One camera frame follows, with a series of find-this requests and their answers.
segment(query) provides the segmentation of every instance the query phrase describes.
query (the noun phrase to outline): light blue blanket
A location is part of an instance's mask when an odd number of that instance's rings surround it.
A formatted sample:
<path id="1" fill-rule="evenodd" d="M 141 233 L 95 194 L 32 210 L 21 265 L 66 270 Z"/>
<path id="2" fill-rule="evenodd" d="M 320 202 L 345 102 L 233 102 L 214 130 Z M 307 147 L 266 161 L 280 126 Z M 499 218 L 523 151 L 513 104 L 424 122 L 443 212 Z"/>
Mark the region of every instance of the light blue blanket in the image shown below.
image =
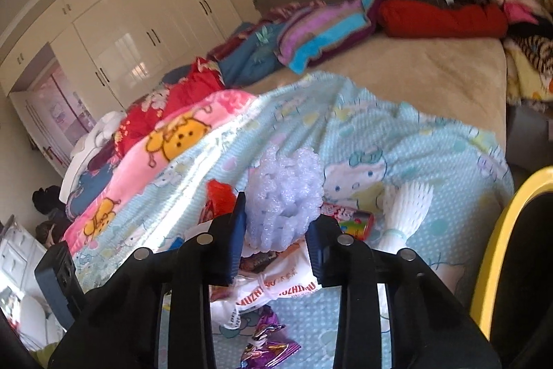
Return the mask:
<path id="1" fill-rule="evenodd" d="M 248 170 L 270 144 L 285 153 L 302 146 L 319 153 L 327 200 L 376 214 L 369 244 L 378 241 L 383 227 L 384 184 L 433 185 L 429 213 L 407 244 L 468 305 L 491 230 L 513 194 L 493 135 L 406 103 L 380 101 L 350 80 L 322 72 L 260 96 L 247 113 L 173 161 L 117 214 L 95 249 L 75 256 L 84 289 L 103 284 L 135 248 L 165 249 L 183 236 L 197 222 L 207 180 L 244 189 Z M 303 347 L 283 369 L 332 367 L 338 299 L 337 289 L 323 289 L 272 302 Z M 245 329 L 215 336 L 217 367 L 237 367 L 256 321 L 249 314 Z"/>

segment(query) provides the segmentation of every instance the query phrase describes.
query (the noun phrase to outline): brown bedding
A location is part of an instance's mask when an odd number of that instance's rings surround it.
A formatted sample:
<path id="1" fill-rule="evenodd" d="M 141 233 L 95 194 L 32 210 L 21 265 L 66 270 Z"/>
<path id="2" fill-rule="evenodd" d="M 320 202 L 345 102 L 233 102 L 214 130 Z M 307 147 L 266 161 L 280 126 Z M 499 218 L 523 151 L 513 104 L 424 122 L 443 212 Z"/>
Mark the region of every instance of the brown bedding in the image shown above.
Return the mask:
<path id="1" fill-rule="evenodd" d="M 507 68 L 497 39 L 377 34 L 313 70 L 345 75 L 381 99 L 493 131 L 505 149 Z M 300 77 L 284 68 L 246 90 L 262 94 Z"/>

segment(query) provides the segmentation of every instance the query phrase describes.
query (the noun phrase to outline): purple candy wrapper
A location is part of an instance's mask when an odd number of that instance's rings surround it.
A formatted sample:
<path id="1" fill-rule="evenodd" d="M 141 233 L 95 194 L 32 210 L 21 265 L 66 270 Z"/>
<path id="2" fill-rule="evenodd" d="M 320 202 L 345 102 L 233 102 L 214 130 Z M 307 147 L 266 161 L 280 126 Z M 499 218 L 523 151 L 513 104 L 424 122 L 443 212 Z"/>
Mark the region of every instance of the purple candy wrapper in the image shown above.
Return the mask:
<path id="1" fill-rule="evenodd" d="M 286 338 L 282 331 L 286 327 L 279 324 L 276 313 L 265 305 L 250 343 L 244 349 L 238 369 L 265 369 L 276 367 L 301 346 Z"/>

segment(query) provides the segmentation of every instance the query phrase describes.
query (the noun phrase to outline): yellow chair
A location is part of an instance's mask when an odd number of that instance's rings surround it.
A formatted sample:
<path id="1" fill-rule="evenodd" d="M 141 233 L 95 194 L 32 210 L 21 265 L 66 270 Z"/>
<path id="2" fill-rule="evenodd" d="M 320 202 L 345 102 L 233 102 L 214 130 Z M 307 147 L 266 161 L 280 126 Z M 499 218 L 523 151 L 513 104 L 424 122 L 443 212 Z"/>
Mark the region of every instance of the yellow chair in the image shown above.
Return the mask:
<path id="1" fill-rule="evenodd" d="M 543 168 L 526 180 L 497 221 L 480 266 L 472 297 L 471 317 L 489 339 L 491 319 L 503 259 L 516 220 L 524 206 L 544 192 L 553 191 L 553 166 Z"/>

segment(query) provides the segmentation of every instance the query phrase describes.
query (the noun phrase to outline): metal bolt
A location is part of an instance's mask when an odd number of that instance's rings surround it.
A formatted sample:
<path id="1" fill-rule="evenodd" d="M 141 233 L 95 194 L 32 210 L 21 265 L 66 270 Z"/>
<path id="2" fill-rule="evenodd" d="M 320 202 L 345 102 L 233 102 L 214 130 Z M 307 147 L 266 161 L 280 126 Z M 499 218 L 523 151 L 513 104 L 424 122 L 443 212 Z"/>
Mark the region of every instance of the metal bolt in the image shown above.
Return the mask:
<path id="1" fill-rule="evenodd" d="M 399 251 L 399 256 L 404 260 L 413 261 L 416 258 L 416 253 L 412 249 L 402 249 Z"/>
<path id="2" fill-rule="evenodd" d="M 201 245 L 211 244 L 213 237 L 209 233 L 202 233 L 196 238 L 196 242 Z"/>
<path id="3" fill-rule="evenodd" d="M 343 246 L 351 246 L 353 244 L 353 236 L 344 233 L 338 237 L 338 243 Z"/>
<path id="4" fill-rule="evenodd" d="M 137 260 L 145 260 L 150 256 L 150 249 L 146 249 L 146 247 L 140 247 L 139 249 L 136 249 L 134 251 L 133 256 Z"/>

